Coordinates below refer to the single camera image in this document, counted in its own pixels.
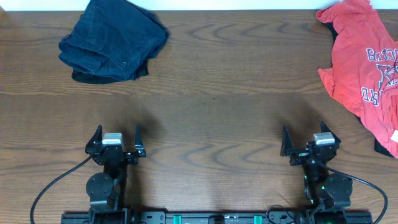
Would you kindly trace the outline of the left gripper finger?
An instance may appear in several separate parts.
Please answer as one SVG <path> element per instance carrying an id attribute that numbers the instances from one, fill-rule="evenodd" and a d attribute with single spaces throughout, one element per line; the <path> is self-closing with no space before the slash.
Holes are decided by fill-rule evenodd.
<path id="1" fill-rule="evenodd" d="M 102 143 L 102 137 L 103 137 L 103 128 L 102 125 L 99 125 L 94 135 L 86 144 L 86 150 L 95 150 L 98 147 L 98 145 Z"/>
<path id="2" fill-rule="evenodd" d="M 135 126 L 134 147 L 136 149 L 143 149 L 144 148 L 144 144 L 143 144 L 142 139 L 141 139 L 141 135 L 140 135 L 140 132 L 139 132 L 139 126 L 138 125 Z"/>

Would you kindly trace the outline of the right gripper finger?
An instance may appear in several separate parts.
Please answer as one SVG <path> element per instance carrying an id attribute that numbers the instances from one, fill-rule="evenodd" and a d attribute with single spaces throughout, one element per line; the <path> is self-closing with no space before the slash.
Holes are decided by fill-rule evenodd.
<path id="1" fill-rule="evenodd" d="M 338 143 L 338 144 L 341 143 L 341 139 L 333 131 L 330 130 L 330 128 L 326 125 L 326 123 L 324 121 L 321 121 L 320 128 L 321 128 L 321 132 L 323 132 L 323 133 L 331 133 L 331 135 L 334 137 L 336 143 Z"/>
<path id="2" fill-rule="evenodd" d="M 281 149 L 282 150 L 291 150 L 293 148 L 294 147 L 293 147 L 293 143 L 292 143 L 289 131 L 286 126 L 283 126 Z"/>

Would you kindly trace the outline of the red printed t-shirt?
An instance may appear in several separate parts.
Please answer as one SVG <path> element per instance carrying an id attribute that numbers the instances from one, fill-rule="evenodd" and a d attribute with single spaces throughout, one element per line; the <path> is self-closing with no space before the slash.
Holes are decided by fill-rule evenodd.
<path id="1" fill-rule="evenodd" d="M 340 1 L 316 18 L 338 33 L 331 67 L 318 69 L 325 90 L 397 157 L 397 41 L 369 1 Z"/>

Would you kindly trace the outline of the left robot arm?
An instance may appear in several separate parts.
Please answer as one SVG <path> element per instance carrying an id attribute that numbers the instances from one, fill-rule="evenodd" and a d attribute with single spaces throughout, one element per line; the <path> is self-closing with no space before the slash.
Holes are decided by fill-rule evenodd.
<path id="1" fill-rule="evenodd" d="M 127 167 L 138 164 L 140 158 L 146 157 L 138 127 L 135 127 L 134 148 L 132 152 L 124 151 L 123 135 L 121 133 L 103 134 L 101 125 L 86 144 L 85 152 L 99 166 L 103 166 L 103 171 L 92 175 L 86 184 L 86 192 L 90 197 L 87 223 L 136 224 L 140 222 L 137 212 L 124 204 Z"/>

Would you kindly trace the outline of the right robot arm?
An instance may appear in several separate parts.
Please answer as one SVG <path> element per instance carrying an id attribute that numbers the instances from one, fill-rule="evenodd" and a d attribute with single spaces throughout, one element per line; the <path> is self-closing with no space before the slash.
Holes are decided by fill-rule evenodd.
<path id="1" fill-rule="evenodd" d="M 283 127 L 280 156 L 289 157 L 291 166 L 304 171 L 304 192 L 312 207 L 294 216 L 295 223 L 346 223 L 345 208 L 351 205 L 352 180 L 336 172 L 330 174 L 327 162 L 336 156 L 341 140 L 321 122 L 321 132 L 304 148 L 295 148 L 289 131 Z"/>

